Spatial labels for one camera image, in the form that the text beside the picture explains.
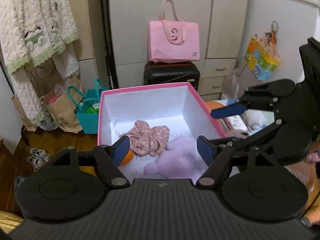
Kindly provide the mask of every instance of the cardboard box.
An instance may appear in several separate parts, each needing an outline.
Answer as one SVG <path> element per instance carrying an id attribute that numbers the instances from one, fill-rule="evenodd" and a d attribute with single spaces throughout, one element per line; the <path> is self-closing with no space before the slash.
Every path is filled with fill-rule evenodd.
<path id="1" fill-rule="evenodd" d="M 98 145 L 112 145 L 121 134 L 133 128 L 137 120 L 146 121 L 150 127 L 166 125 L 170 129 L 169 141 L 183 135 L 199 135 L 208 139 L 225 137 L 216 120 L 190 83 L 168 83 L 103 91 L 100 100 Z M 206 164 L 198 154 L 199 170 Z M 155 161 L 149 154 L 135 155 L 127 165 L 120 167 L 132 181 L 143 177 L 144 167 Z"/>

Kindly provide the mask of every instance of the lavender plush toy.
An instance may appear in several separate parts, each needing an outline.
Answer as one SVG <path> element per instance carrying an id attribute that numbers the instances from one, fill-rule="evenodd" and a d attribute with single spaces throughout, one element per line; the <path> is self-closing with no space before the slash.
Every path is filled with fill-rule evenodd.
<path id="1" fill-rule="evenodd" d="M 201 176 L 195 161 L 196 141 L 179 136 L 167 145 L 156 162 L 145 167 L 144 174 L 159 173 L 169 179 L 192 179 L 193 183 Z"/>

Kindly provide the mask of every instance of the sneaker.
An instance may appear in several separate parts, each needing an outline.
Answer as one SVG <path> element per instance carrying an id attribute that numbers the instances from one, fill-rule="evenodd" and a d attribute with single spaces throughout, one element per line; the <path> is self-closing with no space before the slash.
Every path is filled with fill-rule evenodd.
<path id="1" fill-rule="evenodd" d="M 39 148 L 31 148 L 30 149 L 30 155 L 32 156 L 37 156 L 41 159 L 43 159 L 45 162 L 49 161 L 50 154 L 46 152 L 45 150 L 41 150 Z"/>
<path id="2" fill-rule="evenodd" d="M 38 156 L 31 156 L 31 157 L 28 157 L 27 158 L 27 162 L 29 164 L 31 164 L 35 170 L 41 168 L 43 165 L 45 165 L 45 161 L 43 159 L 41 159 L 40 157 Z"/>

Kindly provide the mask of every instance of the black suitcase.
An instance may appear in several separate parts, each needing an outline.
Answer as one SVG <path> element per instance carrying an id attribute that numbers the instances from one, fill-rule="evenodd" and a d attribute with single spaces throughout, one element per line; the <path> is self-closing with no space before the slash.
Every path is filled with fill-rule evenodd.
<path id="1" fill-rule="evenodd" d="M 145 85 L 189 82 L 197 91 L 200 72 L 191 61 L 180 63 L 148 62 L 144 69 Z"/>

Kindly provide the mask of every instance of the teal bag handle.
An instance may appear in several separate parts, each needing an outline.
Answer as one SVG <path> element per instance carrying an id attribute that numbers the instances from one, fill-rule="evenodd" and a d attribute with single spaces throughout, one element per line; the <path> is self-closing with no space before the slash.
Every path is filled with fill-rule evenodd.
<path id="1" fill-rule="evenodd" d="M 102 89 L 103 88 L 102 82 L 100 81 L 99 78 L 96 78 L 94 80 L 94 89 L 96 90 L 97 97 L 99 98 L 99 101 L 100 101 L 100 93 L 99 93 L 99 89 L 98 89 L 98 84 L 100 85 L 100 89 Z"/>
<path id="2" fill-rule="evenodd" d="M 85 100 L 83 100 L 83 102 L 87 102 L 87 101 L 90 101 L 90 100 L 96 100 L 97 102 L 100 101 L 100 98 L 86 98 Z"/>
<path id="3" fill-rule="evenodd" d="M 77 104 L 74 99 L 72 98 L 71 94 L 70 94 L 70 89 L 73 89 L 74 91 L 76 91 L 79 95 L 81 95 L 83 98 L 85 98 L 85 94 L 82 93 L 78 88 L 74 87 L 74 86 L 69 86 L 67 89 L 67 96 L 68 98 L 71 100 L 71 102 L 78 107 L 79 109 L 81 108 L 81 106 L 79 104 Z"/>

